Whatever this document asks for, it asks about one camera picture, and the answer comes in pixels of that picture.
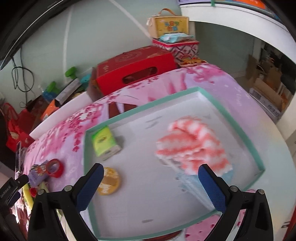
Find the pink white fuzzy sock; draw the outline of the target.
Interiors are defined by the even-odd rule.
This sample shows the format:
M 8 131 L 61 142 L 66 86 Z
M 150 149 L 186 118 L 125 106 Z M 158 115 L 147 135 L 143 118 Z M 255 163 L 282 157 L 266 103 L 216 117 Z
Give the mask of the pink white fuzzy sock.
M 217 176 L 232 170 L 227 155 L 214 131 L 200 118 L 184 116 L 168 125 L 168 134 L 156 142 L 155 155 L 172 160 L 187 175 L 197 175 L 207 164 Z

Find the light blue cloth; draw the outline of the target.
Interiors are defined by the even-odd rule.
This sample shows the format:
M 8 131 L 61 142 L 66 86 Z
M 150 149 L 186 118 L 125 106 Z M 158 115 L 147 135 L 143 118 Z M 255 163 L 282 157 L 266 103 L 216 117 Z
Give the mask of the light blue cloth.
M 176 180 L 182 192 L 192 194 L 209 211 L 215 209 L 197 175 L 186 175 L 183 171 L 178 171 Z

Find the red tape roll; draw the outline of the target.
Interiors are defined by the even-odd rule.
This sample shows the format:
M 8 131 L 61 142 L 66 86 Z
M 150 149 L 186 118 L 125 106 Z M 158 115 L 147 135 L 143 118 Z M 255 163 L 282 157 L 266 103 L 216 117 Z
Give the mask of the red tape roll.
M 64 172 L 64 165 L 58 159 L 52 159 L 46 164 L 46 173 L 50 177 L 60 178 Z

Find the pink cartoon bedsheet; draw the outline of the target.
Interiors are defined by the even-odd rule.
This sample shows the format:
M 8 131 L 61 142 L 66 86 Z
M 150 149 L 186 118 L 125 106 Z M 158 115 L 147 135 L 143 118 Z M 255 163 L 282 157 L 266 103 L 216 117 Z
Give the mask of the pink cartoon bedsheet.
M 58 191 L 82 175 L 83 137 L 88 128 L 126 110 L 165 96 L 201 87 L 217 99 L 252 140 L 265 165 L 254 188 L 266 191 L 275 240 L 282 240 L 295 207 L 295 165 L 280 131 L 255 100 L 226 72 L 213 64 L 176 69 L 124 87 L 77 111 L 36 139 L 28 148 L 24 173 L 34 164 L 57 158 L 65 173 L 53 180 Z

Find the green tissue pack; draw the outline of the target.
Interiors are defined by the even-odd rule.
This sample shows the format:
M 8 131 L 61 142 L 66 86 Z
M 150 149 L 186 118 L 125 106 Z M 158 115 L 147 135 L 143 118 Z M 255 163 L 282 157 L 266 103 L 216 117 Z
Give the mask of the green tissue pack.
M 99 161 L 105 161 L 121 151 L 110 128 L 105 126 L 91 135 L 92 145 Z

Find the red felt handbag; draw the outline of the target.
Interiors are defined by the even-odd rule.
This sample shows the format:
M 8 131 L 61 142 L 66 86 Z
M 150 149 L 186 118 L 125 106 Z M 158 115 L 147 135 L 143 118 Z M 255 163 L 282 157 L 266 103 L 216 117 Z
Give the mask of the red felt handbag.
M 17 114 L 13 106 L 7 102 L 2 105 L 1 111 L 4 114 L 9 134 L 6 146 L 14 153 L 19 142 L 21 142 L 22 147 L 29 147 L 34 142 L 34 139 L 30 136 L 30 131 L 35 117 L 26 108 Z

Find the white tray teal rim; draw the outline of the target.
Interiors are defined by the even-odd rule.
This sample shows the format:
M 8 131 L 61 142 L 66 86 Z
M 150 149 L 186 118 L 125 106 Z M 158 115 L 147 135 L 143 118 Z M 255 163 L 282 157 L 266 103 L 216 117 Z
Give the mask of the white tray teal rim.
M 221 142 L 231 168 L 218 171 L 228 185 L 247 190 L 263 174 L 263 161 L 252 141 L 229 112 L 206 90 L 194 87 L 134 108 L 85 132 L 84 170 L 99 162 L 92 137 L 110 128 L 121 151 L 102 162 L 119 174 L 111 195 L 95 194 L 88 205 L 99 240 L 142 240 L 182 230 L 215 213 L 197 176 L 179 162 L 156 156 L 157 141 L 182 117 L 198 117 Z

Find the orange cardboard box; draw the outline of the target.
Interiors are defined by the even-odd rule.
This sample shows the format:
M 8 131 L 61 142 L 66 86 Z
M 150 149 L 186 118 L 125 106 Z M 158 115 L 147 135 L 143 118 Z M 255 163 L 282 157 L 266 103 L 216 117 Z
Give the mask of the orange cardboard box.
M 48 107 L 46 108 L 46 110 L 43 112 L 43 114 L 41 115 L 41 121 L 44 121 L 46 118 L 48 118 L 51 114 L 53 114 L 55 111 L 57 111 L 59 109 L 58 106 L 56 106 L 56 100 L 53 99 L 50 104 L 48 105 Z

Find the white foam board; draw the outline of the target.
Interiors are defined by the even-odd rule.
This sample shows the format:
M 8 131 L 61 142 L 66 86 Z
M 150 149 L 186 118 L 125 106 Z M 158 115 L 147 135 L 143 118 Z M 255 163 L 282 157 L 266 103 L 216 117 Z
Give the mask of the white foam board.
M 58 123 L 66 120 L 68 117 L 81 110 L 82 108 L 90 105 L 93 101 L 87 94 L 83 92 L 71 101 L 67 102 L 64 106 L 59 108 L 48 118 L 42 121 L 29 135 L 33 139 L 38 139 L 48 130 L 54 128 Z

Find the blue water bottle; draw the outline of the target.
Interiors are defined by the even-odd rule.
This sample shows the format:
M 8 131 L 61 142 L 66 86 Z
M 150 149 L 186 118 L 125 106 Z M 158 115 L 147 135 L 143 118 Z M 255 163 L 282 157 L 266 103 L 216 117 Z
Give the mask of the blue water bottle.
M 38 88 L 41 91 L 42 96 L 47 103 L 52 102 L 57 96 L 56 93 L 48 92 L 46 89 L 43 89 L 43 87 L 41 85 L 38 85 Z

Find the green dumbbell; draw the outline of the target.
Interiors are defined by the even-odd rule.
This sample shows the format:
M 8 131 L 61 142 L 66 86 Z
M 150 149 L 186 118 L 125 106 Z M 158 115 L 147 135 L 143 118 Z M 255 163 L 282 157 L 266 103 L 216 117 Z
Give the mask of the green dumbbell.
M 59 94 L 64 87 L 66 87 L 68 84 L 72 82 L 72 80 L 77 78 L 76 75 L 77 68 L 71 67 L 64 73 L 64 77 L 61 78 L 58 81 L 52 81 L 47 87 L 46 92 L 53 93 L 53 94 Z

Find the white shelf cabinet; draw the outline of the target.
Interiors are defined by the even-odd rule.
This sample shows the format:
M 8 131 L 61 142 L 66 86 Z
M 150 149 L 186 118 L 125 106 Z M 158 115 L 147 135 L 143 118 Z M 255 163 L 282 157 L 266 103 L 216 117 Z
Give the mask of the white shelf cabinet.
M 295 39 L 283 23 L 268 15 L 220 2 L 190 1 L 180 9 L 200 41 L 199 56 L 234 78 L 247 76 L 248 61 L 259 60 L 264 43 L 295 63 Z

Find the large red gift box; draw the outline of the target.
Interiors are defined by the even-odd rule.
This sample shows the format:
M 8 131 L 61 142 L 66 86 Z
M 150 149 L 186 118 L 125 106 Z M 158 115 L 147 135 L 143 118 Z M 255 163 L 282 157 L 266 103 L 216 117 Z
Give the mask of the large red gift box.
M 96 67 L 96 83 L 108 95 L 128 85 L 177 68 L 173 55 L 156 46 L 145 46 L 112 57 Z

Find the red white patterned box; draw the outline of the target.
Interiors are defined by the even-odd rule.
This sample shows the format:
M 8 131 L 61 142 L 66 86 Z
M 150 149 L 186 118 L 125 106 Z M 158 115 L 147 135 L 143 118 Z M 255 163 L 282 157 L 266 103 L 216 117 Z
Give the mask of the red white patterned box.
M 185 40 L 177 43 L 166 43 L 158 39 L 153 39 L 152 44 L 156 47 L 169 51 L 176 63 L 180 63 L 183 60 L 194 59 L 199 54 L 199 41 Z

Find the blue wet wipes pack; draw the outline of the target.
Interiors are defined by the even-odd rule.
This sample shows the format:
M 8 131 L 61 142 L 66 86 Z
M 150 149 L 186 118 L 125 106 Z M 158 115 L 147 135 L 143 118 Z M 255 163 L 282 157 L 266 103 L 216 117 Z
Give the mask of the blue wet wipes pack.
M 194 36 L 185 33 L 171 33 L 162 35 L 159 40 L 165 43 L 177 43 L 185 40 L 191 40 Z

